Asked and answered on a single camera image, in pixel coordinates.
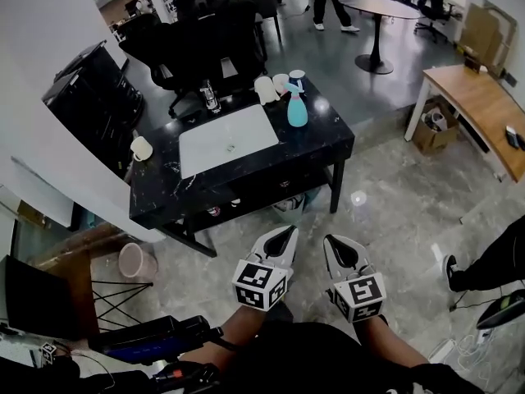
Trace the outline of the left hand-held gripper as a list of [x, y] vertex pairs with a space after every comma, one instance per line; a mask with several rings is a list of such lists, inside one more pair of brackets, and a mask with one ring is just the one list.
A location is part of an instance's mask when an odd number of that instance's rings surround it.
[[289, 290], [293, 276], [299, 229], [278, 227], [260, 236], [249, 255], [241, 259], [231, 280], [236, 300], [253, 309], [268, 312]]

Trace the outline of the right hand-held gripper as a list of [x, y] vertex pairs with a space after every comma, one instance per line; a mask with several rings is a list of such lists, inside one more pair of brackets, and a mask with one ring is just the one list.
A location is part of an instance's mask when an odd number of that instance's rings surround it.
[[[323, 240], [327, 270], [331, 279], [340, 279], [345, 270], [359, 270], [368, 261], [366, 249], [345, 236], [328, 234]], [[366, 271], [347, 277], [328, 289], [331, 303], [348, 323], [379, 316], [386, 301], [383, 275]]]

